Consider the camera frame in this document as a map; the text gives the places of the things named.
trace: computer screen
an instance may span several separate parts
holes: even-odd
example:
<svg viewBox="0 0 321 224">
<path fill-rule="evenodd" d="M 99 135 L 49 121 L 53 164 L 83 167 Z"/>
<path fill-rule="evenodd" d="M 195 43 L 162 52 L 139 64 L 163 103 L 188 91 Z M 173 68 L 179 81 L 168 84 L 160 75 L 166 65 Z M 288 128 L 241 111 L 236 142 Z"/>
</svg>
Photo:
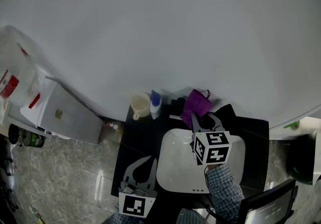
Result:
<svg viewBox="0 0 321 224">
<path fill-rule="evenodd" d="M 292 191 L 287 192 L 280 198 L 259 208 L 251 209 L 247 213 L 245 224 L 276 224 L 284 219 L 290 204 Z"/>
<path fill-rule="evenodd" d="M 292 205 L 295 180 L 242 200 L 238 224 L 279 224 L 286 221 Z"/>
</svg>

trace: white wall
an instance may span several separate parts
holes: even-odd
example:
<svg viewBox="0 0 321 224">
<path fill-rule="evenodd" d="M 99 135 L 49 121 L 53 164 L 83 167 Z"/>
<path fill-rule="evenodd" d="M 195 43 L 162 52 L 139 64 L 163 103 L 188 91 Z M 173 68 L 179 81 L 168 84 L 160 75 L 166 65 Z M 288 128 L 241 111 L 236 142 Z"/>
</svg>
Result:
<svg viewBox="0 0 321 224">
<path fill-rule="evenodd" d="M 321 104 L 321 0 L 0 0 L 0 24 L 116 119 L 152 88 L 210 89 L 271 127 Z"/>
</svg>

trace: plaid shirt sleeve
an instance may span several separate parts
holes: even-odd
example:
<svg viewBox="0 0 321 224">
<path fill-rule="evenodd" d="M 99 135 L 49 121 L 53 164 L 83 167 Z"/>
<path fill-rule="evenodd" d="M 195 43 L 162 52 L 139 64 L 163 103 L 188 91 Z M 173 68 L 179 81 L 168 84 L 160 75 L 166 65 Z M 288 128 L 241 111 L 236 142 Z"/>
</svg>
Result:
<svg viewBox="0 0 321 224">
<path fill-rule="evenodd" d="M 215 213 L 230 223 L 236 223 L 244 196 L 240 185 L 234 181 L 229 167 L 227 164 L 222 164 L 209 170 L 206 178 Z"/>
<path fill-rule="evenodd" d="M 222 164 L 206 173 L 208 188 L 212 196 L 215 213 L 229 223 L 237 221 L 240 204 L 244 199 L 242 189 L 234 181 L 226 164 Z M 139 224 L 139 219 L 119 214 L 118 211 L 103 224 Z M 182 209 L 176 224 L 206 224 L 207 221 L 193 210 Z"/>
</svg>

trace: green object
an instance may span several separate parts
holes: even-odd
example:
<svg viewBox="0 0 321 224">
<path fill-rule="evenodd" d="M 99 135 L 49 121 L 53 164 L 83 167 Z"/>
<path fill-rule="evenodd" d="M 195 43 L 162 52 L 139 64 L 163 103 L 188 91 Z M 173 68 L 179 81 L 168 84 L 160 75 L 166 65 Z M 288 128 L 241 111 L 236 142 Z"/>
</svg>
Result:
<svg viewBox="0 0 321 224">
<path fill-rule="evenodd" d="M 44 145 L 44 138 L 32 132 L 24 134 L 23 142 L 25 146 L 42 147 Z"/>
<path fill-rule="evenodd" d="M 44 221 L 41 219 L 41 215 L 40 213 L 37 211 L 36 208 L 33 208 L 31 205 L 29 206 L 31 212 L 36 216 L 36 218 L 38 219 L 40 224 L 45 224 Z"/>
<path fill-rule="evenodd" d="M 289 124 L 289 125 L 287 125 L 287 126 L 285 126 L 285 127 L 283 127 L 284 129 L 287 129 L 287 128 L 295 128 L 295 129 L 297 129 L 298 127 L 300 126 L 300 121 L 298 121 L 298 122 L 293 122 L 293 123 L 291 123 L 291 124 Z"/>
</svg>

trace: tiled floor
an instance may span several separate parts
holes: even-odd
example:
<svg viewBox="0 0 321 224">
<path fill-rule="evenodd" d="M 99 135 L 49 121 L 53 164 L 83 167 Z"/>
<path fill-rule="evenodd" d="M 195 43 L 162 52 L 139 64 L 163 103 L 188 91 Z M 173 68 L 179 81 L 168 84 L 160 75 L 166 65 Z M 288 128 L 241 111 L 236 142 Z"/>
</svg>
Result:
<svg viewBox="0 0 321 224">
<path fill-rule="evenodd" d="M 44 222 L 98 223 L 114 212 L 118 198 L 110 195 L 121 134 L 104 133 L 98 146 L 46 139 L 42 148 L 11 147 L 13 188 L 20 209 L 18 224 L 38 223 L 29 210 L 35 207 Z"/>
</svg>

